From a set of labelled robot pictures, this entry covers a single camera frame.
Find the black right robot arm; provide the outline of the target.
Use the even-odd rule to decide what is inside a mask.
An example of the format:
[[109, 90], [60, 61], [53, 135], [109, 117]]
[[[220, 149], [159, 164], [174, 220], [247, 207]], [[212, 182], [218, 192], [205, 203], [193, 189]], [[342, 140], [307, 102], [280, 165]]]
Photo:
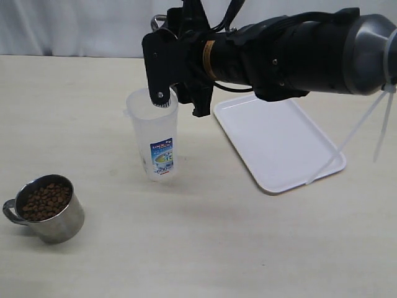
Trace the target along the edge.
[[200, 1], [151, 20], [141, 46], [151, 102], [175, 93], [196, 117], [210, 114], [215, 88], [267, 102], [310, 92], [367, 96], [396, 87], [396, 26], [359, 8], [278, 16], [233, 30], [243, 6], [231, 1], [212, 27]]

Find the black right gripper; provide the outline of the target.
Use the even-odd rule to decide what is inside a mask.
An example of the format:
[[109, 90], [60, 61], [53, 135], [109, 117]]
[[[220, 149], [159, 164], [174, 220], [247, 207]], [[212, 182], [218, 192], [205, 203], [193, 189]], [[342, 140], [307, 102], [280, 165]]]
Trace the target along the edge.
[[179, 103], [193, 104], [193, 116], [206, 117], [213, 83], [204, 75], [202, 52], [213, 29], [201, 1], [183, 1], [181, 7], [168, 9], [166, 17], [166, 28], [146, 34], [141, 43], [151, 102], [167, 108], [171, 88]]

